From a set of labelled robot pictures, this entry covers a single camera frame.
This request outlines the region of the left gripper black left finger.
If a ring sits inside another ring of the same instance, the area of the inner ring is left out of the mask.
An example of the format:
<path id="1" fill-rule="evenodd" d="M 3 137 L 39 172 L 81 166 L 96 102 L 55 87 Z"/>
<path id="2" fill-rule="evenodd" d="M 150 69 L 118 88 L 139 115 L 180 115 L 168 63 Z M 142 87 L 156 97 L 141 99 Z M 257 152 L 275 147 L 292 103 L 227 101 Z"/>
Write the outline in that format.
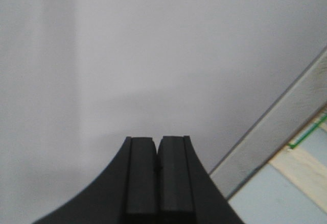
<path id="1" fill-rule="evenodd" d="M 152 138 L 127 137 L 93 182 L 36 223 L 154 223 L 158 214 L 156 166 Z"/>

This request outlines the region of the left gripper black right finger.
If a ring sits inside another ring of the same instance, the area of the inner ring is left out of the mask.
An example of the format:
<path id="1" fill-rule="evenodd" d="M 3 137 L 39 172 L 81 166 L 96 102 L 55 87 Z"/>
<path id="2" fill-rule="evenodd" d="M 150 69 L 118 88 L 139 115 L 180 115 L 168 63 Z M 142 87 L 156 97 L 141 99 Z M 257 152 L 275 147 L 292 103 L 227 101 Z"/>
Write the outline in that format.
<path id="1" fill-rule="evenodd" d="M 243 223 L 200 162 L 189 136 L 158 148 L 159 223 Z"/>

